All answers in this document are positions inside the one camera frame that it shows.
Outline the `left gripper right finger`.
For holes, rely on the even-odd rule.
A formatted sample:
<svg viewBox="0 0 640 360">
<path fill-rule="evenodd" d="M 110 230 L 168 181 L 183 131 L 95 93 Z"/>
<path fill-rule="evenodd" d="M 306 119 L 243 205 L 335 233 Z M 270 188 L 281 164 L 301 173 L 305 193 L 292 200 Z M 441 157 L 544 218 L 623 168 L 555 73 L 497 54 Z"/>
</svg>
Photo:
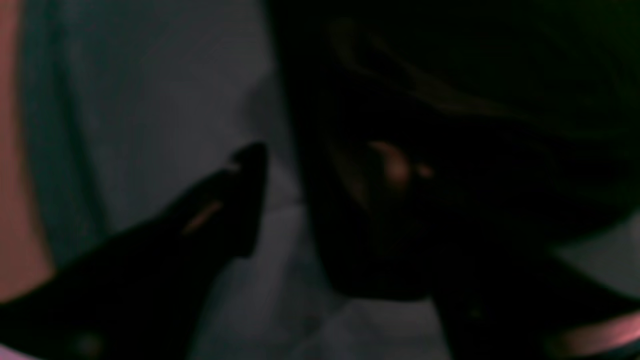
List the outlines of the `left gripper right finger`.
<svg viewBox="0 0 640 360">
<path fill-rule="evenodd" d="M 570 355 L 560 337 L 639 310 L 545 253 L 484 241 L 430 248 L 432 294 L 454 360 L 630 360 L 634 341 Z"/>
</svg>

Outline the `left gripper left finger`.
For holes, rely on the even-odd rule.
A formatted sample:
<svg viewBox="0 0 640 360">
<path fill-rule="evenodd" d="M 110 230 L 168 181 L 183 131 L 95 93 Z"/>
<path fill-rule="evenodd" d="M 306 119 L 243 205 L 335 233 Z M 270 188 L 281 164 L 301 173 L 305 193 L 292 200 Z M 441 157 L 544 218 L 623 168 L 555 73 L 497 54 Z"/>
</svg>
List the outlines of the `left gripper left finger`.
<svg viewBox="0 0 640 360">
<path fill-rule="evenodd" d="M 1 344 L 41 360 L 185 360 L 211 286 L 258 241 L 268 152 L 252 143 L 162 214 L 1 306 Z"/>
</svg>

